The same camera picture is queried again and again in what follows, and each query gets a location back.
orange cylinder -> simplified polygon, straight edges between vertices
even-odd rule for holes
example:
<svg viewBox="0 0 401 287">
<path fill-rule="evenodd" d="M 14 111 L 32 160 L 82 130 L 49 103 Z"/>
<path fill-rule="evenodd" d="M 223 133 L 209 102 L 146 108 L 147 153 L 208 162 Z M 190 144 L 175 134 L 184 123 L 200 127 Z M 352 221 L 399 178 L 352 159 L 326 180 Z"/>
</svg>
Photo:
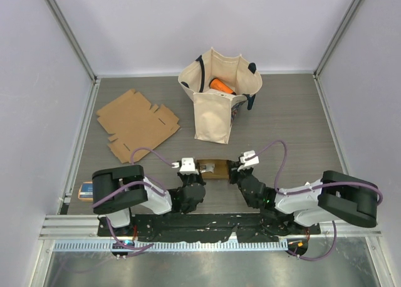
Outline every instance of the orange cylinder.
<svg viewBox="0 0 401 287">
<path fill-rule="evenodd" d="M 232 89 L 230 89 L 228 86 L 226 86 L 218 78 L 213 78 L 212 81 L 209 83 L 209 86 L 210 86 L 210 88 L 217 90 L 217 91 L 223 91 L 224 93 L 237 95 L 236 92 L 234 92 Z"/>
</svg>

tote bag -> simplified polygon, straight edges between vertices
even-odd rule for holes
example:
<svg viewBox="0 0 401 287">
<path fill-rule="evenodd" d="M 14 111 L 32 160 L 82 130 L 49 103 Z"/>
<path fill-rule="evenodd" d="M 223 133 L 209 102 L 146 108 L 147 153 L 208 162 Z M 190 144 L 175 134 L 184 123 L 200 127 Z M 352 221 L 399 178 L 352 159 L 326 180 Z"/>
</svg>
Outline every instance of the tote bag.
<svg viewBox="0 0 401 287">
<path fill-rule="evenodd" d="M 210 88 L 215 78 L 236 95 Z M 194 102 L 195 138 L 221 144 L 228 144 L 238 108 L 247 102 L 247 109 L 251 110 L 256 93 L 262 87 L 262 78 L 254 63 L 241 55 L 222 56 L 213 48 L 186 67 L 178 81 Z"/>
</svg>

brown box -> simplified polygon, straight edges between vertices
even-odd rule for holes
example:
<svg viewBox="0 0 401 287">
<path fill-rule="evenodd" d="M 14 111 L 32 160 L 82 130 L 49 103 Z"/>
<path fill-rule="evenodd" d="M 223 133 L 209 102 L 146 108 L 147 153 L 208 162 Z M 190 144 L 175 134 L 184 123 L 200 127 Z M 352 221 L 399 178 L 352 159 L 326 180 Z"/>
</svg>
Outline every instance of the brown box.
<svg viewBox="0 0 401 287">
<path fill-rule="evenodd" d="M 121 163 L 130 161 L 131 153 L 138 147 L 159 146 L 180 127 L 178 117 L 164 105 L 152 104 L 139 92 L 131 89 L 96 112 L 102 127 L 112 136 L 109 148 Z M 134 161 L 148 151 L 138 151 Z"/>
</svg>

ventilation grille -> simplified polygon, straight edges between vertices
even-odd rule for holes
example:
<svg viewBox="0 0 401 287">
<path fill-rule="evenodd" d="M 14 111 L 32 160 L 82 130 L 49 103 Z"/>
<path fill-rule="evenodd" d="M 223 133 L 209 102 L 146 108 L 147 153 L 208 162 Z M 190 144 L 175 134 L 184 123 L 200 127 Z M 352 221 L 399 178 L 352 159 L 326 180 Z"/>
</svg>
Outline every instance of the ventilation grille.
<svg viewBox="0 0 401 287">
<path fill-rule="evenodd" d="M 111 251 L 115 241 L 112 240 L 57 240 L 53 251 Z M 135 242 L 135 246 L 146 246 L 149 243 Z M 237 240 L 228 240 L 224 243 L 162 243 L 156 242 L 147 252 L 191 252 L 191 251 L 286 251 L 287 240 L 263 243 L 238 243 Z M 113 249 L 113 252 L 129 252 L 127 249 Z"/>
</svg>

white panel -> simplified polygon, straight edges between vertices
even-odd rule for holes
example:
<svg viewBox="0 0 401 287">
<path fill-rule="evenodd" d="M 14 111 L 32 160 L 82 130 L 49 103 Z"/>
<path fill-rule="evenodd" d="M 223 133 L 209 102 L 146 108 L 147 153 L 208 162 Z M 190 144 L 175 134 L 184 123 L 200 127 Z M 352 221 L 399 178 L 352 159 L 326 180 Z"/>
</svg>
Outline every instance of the white panel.
<svg viewBox="0 0 401 287">
<path fill-rule="evenodd" d="M 315 70 L 351 0 L 57 0 L 99 75 L 178 73 L 213 46 Z"/>
<path fill-rule="evenodd" d="M 401 251 L 401 0 L 365 0 L 321 80 L 351 175 L 383 191 L 378 221 Z"/>
<path fill-rule="evenodd" d="M 44 0 L 0 0 L 1 286 L 27 286 L 90 81 Z"/>
</svg>

